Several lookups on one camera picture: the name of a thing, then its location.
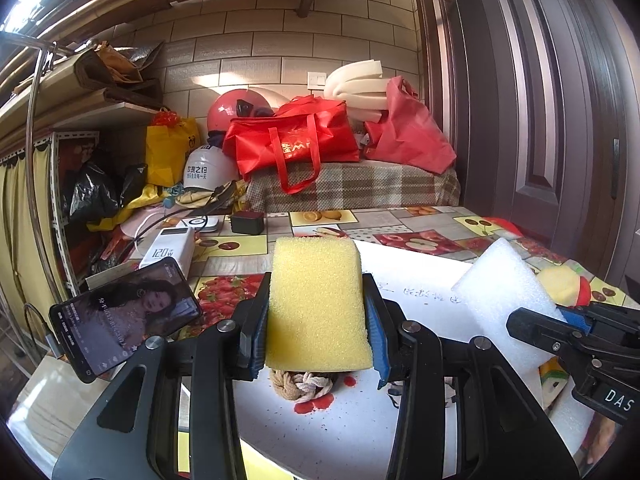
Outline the red plush apple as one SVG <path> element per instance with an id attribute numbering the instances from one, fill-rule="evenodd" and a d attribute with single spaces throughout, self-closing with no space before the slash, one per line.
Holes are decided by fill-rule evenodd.
<path id="1" fill-rule="evenodd" d="M 588 304 L 590 304 L 590 301 L 591 301 L 590 283 L 586 278 L 584 278 L 583 276 L 580 276 L 578 295 L 577 295 L 575 304 L 577 307 L 585 307 L 585 306 L 588 306 Z"/>

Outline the white foam block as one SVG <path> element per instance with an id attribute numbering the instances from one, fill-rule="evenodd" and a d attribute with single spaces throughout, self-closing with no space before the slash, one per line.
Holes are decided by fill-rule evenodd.
<path id="1" fill-rule="evenodd" d="M 563 315 L 532 269 L 503 238 L 493 242 L 452 288 L 471 313 L 478 332 L 491 340 L 512 368 L 524 376 L 551 358 L 549 352 L 511 337 L 509 315 L 525 308 L 561 321 Z"/>

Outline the cow print scrunchie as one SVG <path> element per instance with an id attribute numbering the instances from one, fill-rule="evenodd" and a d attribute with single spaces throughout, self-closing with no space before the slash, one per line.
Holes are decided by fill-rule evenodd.
<path id="1" fill-rule="evenodd" d="M 454 390 L 454 380 L 451 377 L 444 378 L 444 391 L 445 406 L 446 408 L 450 408 L 450 406 L 457 403 L 457 393 L 456 390 Z M 391 382 L 386 389 L 386 394 L 396 410 L 400 407 L 400 400 L 403 392 L 403 382 Z"/>

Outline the yellow rectangular sponge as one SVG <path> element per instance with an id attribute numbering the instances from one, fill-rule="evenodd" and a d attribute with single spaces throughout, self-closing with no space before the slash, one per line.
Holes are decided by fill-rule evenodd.
<path id="1" fill-rule="evenodd" d="M 269 284 L 266 365 L 318 373 L 372 366 L 360 255 L 352 240 L 277 240 Z"/>

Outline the pale yellow hexagon sponge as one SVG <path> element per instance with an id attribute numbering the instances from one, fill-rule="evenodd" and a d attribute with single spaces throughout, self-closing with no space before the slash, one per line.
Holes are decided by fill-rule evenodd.
<path id="1" fill-rule="evenodd" d="M 578 305 L 580 275 L 567 266 L 549 266 L 537 274 L 537 280 L 555 304 L 562 307 Z"/>

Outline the smartphone showing video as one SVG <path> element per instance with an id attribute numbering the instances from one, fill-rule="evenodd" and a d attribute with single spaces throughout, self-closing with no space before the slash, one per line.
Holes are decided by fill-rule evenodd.
<path id="1" fill-rule="evenodd" d="M 50 307 L 52 330 L 76 376 L 90 384 L 153 336 L 202 315 L 178 262 L 166 257 Z"/>

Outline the white power bank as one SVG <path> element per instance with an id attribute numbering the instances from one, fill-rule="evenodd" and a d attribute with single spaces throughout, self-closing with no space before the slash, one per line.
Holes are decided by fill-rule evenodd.
<path id="1" fill-rule="evenodd" d="M 145 268 L 165 258 L 173 258 L 184 276 L 189 275 L 195 248 L 195 231 L 183 226 L 160 230 L 144 254 L 139 268 Z"/>

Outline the fruit pattern tablecloth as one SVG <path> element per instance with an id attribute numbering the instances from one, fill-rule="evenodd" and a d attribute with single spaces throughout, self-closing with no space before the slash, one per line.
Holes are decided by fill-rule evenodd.
<path id="1" fill-rule="evenodd" d="M 274 243 L 284 236 L 349 237 L 369 244 L 418 254 L 474 262 L 489 245 L 504 238 L 534 273 L 551 266 L 567 266 L 588 280 L 591 301 L 638 308 L 636 293 L 619 289 L 590 273 L 579 262 L 552 252 L 499 218 L 474 217 L 463 207 L 416 206 L 390 210 L 332 210 L 267 214 L 260 235 L 235 234 L 230 217 L 217 217 L 206 228 L 201 217 L 178 214 L 163 217 L 159 209 L 136 214 L 129 233 L 150 244 L 160 229 L 193 226 L 194 255 L 189 283 L 203 310 L 201 322 L 184 331 L 191 337 L 232 315 L 242 300 L 256 295 L 270 268 Z"/>

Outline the plaid blanket cover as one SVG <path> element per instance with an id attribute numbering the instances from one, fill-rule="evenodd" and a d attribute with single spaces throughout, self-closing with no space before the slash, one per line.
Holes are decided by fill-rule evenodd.
<path id="1" fill-rule="evenodd" d="M 277 171 L 259 170 L 250 178 L 243 204 L 262 212 L 330 209 L 457 206 L 461 186 L 454 168 L 442 174 L 391 162 L 327 162 L 309 188 L 288 195 Z"/>

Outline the grey metal door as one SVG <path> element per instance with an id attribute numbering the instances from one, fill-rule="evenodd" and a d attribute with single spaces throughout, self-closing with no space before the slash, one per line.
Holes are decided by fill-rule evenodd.
<path id="1" fill-rule="evenodd" d="M 418 0 L 427 104 L 462 202 L 616 286 L 639 274 L 629 0 Z"/>

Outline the white helmet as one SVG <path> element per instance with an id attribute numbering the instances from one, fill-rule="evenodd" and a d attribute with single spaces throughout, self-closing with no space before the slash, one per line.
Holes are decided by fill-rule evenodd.
<path id="1" fill-rule="evenodd" d="M 215 191 L 221 185 L 239 179 L 235 161 L 221 148 L 203 145 L 196 148 L 186 160 L 183 170 L 183 186 Z"/>

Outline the yellow shopping bag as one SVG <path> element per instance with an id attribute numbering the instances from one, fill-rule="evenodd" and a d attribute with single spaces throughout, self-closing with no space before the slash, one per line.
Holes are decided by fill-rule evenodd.
<path id="1" fill-rule="evenodd" d="M 170 188 L 181 181 L 189 155 L 200 145 L 201 135 L 194 118 L 162 108 L 146 127 L 146 182 Z"/>

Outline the red tote bag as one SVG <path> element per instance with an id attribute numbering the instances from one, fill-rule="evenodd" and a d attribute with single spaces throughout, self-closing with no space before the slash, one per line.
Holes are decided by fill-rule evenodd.
<path id="1" fill-rule="evenodd" d="M 324 162 L 360 159 L 346 103 L 318 96 L 299 96 L 270 117 L 232 119 L 222 150 L 245 179 L 276 168 L 282 191 L 290 195 L 312 185 Z"/>

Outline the metal storage shelf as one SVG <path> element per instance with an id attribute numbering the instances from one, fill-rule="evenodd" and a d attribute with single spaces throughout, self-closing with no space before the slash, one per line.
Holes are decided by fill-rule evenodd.
<path id="1" fill-rule="evenodd" d="M 162 104 L 160 84 L 116 86 L 94 52 L 44 77 L 37 96 L 35 144 L 25 150 L 22 103 L 1 119 L 1 289 L 15 310 L 44 309 L 88 274 L 104 237 L 70 216 L 81 167 L 92 160 L 114 181 L 143 162 L 144 128 Z"/>

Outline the red helmet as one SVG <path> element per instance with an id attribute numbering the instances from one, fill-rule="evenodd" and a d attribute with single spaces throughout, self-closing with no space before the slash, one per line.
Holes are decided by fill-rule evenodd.
<path id="1" fill-rule="evenodd" d="M 235 118 L 270 117 L 268 101 L 254 90 L 235 89 L 221 94 L 207 112 L 209 132 L 226 132 Z"/>

